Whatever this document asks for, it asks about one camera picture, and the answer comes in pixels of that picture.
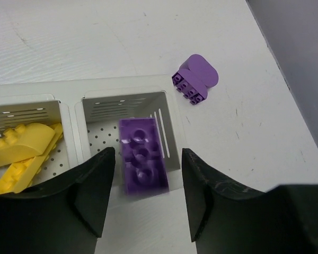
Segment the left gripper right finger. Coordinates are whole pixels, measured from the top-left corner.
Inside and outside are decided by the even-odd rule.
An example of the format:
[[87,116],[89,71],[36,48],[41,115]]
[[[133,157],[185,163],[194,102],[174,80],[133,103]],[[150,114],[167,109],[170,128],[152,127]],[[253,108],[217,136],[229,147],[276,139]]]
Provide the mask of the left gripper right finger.
[[318,253],[318,185],[261,192],[182,150],[190,236],[198,253]]

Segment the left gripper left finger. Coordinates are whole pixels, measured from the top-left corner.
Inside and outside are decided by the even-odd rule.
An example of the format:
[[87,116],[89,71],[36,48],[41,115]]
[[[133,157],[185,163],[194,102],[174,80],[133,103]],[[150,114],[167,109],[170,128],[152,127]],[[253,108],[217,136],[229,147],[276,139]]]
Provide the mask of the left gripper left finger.
[[94,253],[115,165],[107,147],[50,180],[0,195],[0,253]]

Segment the yellow lego plate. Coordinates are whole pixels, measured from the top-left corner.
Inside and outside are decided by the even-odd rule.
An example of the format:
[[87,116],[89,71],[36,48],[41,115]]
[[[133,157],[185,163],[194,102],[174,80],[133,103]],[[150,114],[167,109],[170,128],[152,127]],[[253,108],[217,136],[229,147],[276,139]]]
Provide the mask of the yellow lego plate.
[[40,156],[12,163],[0,178],[0,195],[11,192],[20,193],[32,185],[32,180],[41,171],[42,164],[49,159],[50,153],[63,137],[61,123],[53,124],[50,127],[55,130],[55,136],[45,152]]

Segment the yellow lego brick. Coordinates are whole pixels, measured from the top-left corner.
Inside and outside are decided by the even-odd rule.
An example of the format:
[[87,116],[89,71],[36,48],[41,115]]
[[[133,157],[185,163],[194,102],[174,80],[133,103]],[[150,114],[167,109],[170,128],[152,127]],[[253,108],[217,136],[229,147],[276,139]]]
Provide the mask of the yellow lego brick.
[[19,124],[0,138],[0,167],[43,154],[55,130],[41,123]]

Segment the purple lego brick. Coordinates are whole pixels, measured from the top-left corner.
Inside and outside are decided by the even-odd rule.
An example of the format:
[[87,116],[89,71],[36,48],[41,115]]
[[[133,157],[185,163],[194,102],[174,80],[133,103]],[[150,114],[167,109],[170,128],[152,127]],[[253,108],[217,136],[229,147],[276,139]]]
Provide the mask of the purple lego brick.
[[167,192],[169,183],[156,120],[119,120],[119,140],[126,194],[147,195]]

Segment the purple lego figure piece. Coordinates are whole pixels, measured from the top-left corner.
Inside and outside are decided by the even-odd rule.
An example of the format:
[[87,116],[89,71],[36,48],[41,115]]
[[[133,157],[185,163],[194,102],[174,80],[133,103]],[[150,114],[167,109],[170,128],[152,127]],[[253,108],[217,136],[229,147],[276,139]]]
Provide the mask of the purple lego figure piece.
[[172,76],[175,89],[192,105],[207,99],[208,90],[218,84],[217,70],[201,55],[191,55]]

